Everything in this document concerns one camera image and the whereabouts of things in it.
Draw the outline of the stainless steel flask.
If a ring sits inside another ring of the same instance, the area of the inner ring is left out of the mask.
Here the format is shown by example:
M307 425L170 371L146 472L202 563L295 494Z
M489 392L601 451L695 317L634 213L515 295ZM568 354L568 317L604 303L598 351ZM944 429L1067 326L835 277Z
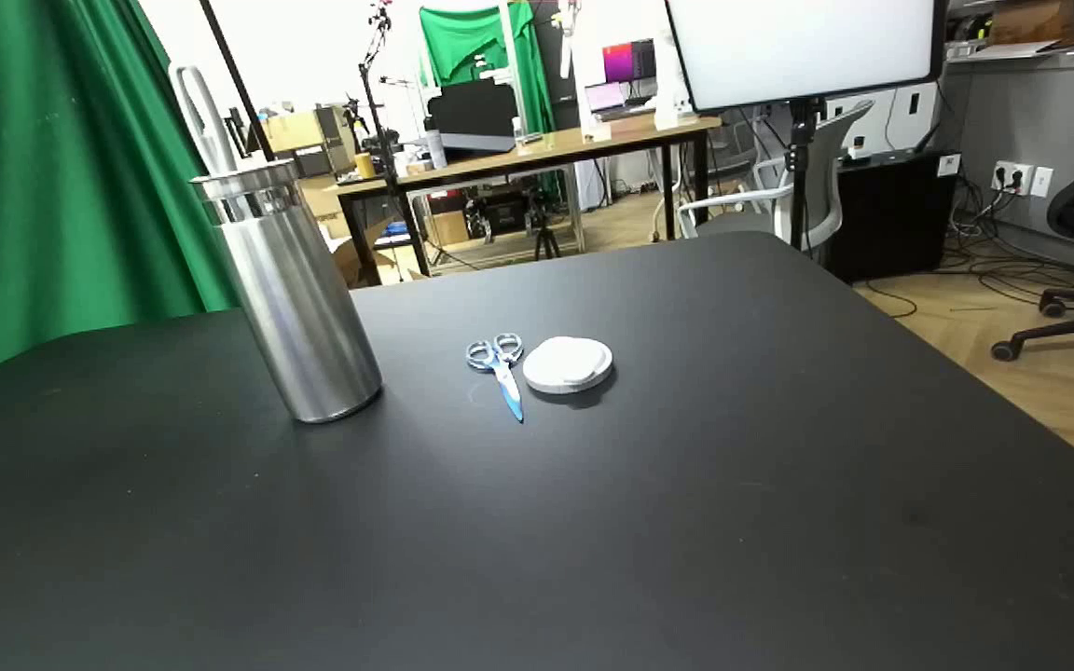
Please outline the stainless steel flask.
M271 380L301 425L339 420L381 392L381 366L353 298L330 256L286 162L198 174Z

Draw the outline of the white round pad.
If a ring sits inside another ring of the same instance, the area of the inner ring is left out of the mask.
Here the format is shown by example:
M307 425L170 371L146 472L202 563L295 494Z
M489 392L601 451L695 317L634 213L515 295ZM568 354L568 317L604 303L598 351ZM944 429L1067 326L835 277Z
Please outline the white round pad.
M521 357L521 380L537 395L568 400L598 388L617 366L601 339L547 336Z

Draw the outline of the black monitor back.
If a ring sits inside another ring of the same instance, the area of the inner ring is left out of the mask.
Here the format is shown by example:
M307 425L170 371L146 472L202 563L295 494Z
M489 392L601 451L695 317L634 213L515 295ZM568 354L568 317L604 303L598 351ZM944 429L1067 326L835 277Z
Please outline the black monitor back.
M476 80L443 87L425 103L425 127L439 134L443 149L512 149L515 144L515 95L505 81Z

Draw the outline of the wooden desk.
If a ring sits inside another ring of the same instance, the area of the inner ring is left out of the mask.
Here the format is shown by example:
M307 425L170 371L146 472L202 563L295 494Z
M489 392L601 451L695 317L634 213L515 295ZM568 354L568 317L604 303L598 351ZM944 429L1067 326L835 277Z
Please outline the wooden desk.
M408 247L414 251L418 267L429 267L422 230L409 213L409 195L425 192L453 192L470 188L499 174L532 174L532 170L568 170L579 162L634 154L634 149L658 149L660 154L660 206L663 206L663 239L676 235L676 162L670 149L690 149L690 192L702 195L709 188L709 134L719 131L716 116L688 116L660 124L658 116L634 116L620 124L601 124L592 131L572 127L572 131L547 131L531 141L520 141L509 154L489 154L475 162L454 162L449 168L425 168L418 174L397 174L397 178L363 178L363 182L339 182L333 188L333 198L339 202L346 218L346 230L353 239L358 252L358 281L378 285L378 260L374 243L364 239L364 221L358 218L358 206L371 198L392 198L402 208L408 221Z

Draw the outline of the black tripod stand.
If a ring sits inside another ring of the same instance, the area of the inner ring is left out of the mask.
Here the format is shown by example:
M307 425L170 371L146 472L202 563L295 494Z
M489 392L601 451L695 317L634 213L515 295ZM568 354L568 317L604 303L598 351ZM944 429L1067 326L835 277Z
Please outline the black tripod stand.
M381 170L384 170L384 182L387 188L400 188L400 174L397 174L397 149L392 149L392 139L387 139L387 124L384 124L384 98L381 98L381 70L378 70L378 61L384 57L384 46L387 46L387 35L392 35L392 0L364 0L364 50L363 50L363 61L358 61L358 81L363 81L363 95L364 95L364 103L371 103L371 119L374 119L374 144L381 154Z

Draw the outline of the laptop with purple screen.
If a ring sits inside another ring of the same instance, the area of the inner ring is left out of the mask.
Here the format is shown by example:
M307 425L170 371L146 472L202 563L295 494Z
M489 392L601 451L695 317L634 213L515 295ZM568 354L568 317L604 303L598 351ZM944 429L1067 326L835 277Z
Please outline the laptop with purple screen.
M592 111L643 110L658 98L658 50L649 42L620 42L601 50L601 80L584 87Z

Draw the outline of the green cloth in background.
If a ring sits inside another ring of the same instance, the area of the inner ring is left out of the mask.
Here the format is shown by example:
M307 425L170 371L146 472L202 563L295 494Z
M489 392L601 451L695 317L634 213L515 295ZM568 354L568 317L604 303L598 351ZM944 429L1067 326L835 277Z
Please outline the green cloth in background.
M531 131L551 131L551 95L531 0L489 0L485 6L418 6L418 26L436 87L476 81L520 67L515 88Z

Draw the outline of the grey office chair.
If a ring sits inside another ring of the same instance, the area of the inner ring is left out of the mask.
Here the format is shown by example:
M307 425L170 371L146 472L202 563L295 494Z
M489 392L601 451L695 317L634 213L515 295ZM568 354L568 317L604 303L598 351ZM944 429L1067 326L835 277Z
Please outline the grey office chair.
M684 202L684 235L763 230L794 251L822 252L843 226L843 139L867 111L868 100L822 119L804 144L804 170L783 170L775 188Z

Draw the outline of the white projection board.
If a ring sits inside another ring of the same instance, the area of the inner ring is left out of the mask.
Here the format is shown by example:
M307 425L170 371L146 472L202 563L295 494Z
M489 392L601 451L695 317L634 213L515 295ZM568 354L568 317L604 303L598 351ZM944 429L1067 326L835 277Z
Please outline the white projection board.
M702 111L925 81L944 0L663 0Z

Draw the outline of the black computer tower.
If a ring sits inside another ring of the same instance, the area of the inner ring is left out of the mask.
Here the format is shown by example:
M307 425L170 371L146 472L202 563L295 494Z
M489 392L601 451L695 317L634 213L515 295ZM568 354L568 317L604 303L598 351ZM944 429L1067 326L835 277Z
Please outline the black computer tower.
M956 182L957 174L944 174L935 154L845 163L840 170L843 226L826 265L845 285L932 271L944 260Z

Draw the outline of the green curtain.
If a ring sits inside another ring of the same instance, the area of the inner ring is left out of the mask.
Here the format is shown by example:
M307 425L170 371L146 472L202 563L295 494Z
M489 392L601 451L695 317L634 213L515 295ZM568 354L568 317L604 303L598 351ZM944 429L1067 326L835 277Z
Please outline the green curtain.
M138 0L0 0L0 363L236 303Z

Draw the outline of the blue handled scissors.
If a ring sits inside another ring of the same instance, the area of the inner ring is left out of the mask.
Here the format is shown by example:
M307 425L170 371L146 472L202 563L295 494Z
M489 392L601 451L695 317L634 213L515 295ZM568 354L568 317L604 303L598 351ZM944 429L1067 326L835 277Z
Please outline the blue handled scissors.
M515 380L515 366L521 363L521 354L525 354L525 344L515 332L475 339L468 347L468 366L496 375L505 408L512 409L515 420L525 420L521 392Z

